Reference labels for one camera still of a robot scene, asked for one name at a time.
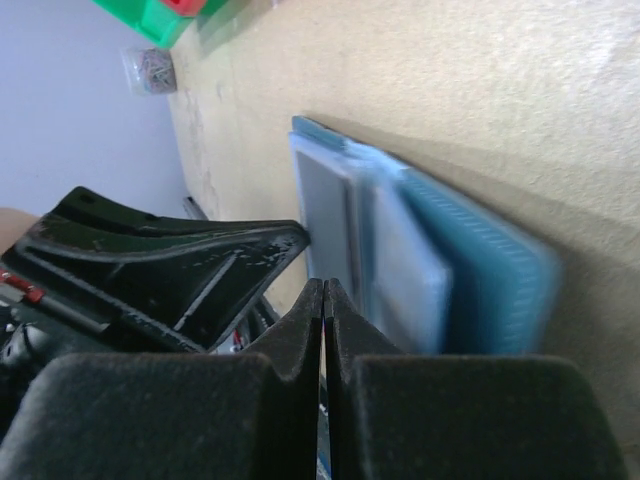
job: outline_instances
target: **red component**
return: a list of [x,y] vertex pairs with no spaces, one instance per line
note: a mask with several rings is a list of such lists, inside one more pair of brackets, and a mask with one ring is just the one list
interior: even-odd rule
[[0,268],[0,283],[6,283],[16,290],[24,293],[24,300],[30,303],[38,303],[45,296],[45,291],[34,287],[26,280],[16,277],[13,273]]
[[162,0],[171,10],[183,17],[195,17],[207,4],[207,0]]

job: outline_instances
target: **white wall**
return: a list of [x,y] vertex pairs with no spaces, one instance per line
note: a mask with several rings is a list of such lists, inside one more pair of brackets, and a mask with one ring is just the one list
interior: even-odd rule
[[120,50],[147,42],[91,0],[0,2],[0,207],[49,211],[83,185],[182,216],[165,97],[135,97]]

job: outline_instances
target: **black plastic bracket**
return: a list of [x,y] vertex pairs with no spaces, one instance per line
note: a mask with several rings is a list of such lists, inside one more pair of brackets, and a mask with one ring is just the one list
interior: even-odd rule
[[76,188],[0,269],[43,293],[30,307],[115,350],[208,352],[308,243],[294,221],[160,218]]

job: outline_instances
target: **green container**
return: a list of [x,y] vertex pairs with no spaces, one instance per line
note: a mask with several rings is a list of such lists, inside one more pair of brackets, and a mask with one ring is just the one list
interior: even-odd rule
[[178,15],[160,0],[93,1],[161,48],[172,47],[193,20]]

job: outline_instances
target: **beige wall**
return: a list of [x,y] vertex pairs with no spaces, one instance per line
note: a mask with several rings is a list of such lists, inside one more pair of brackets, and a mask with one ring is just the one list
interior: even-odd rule
[[297,215],[294,114],[398,154],[560,252],[545,349],[579,363],[624,444],[640,440],[638,3],[241,0],[175,58],[205,208]]

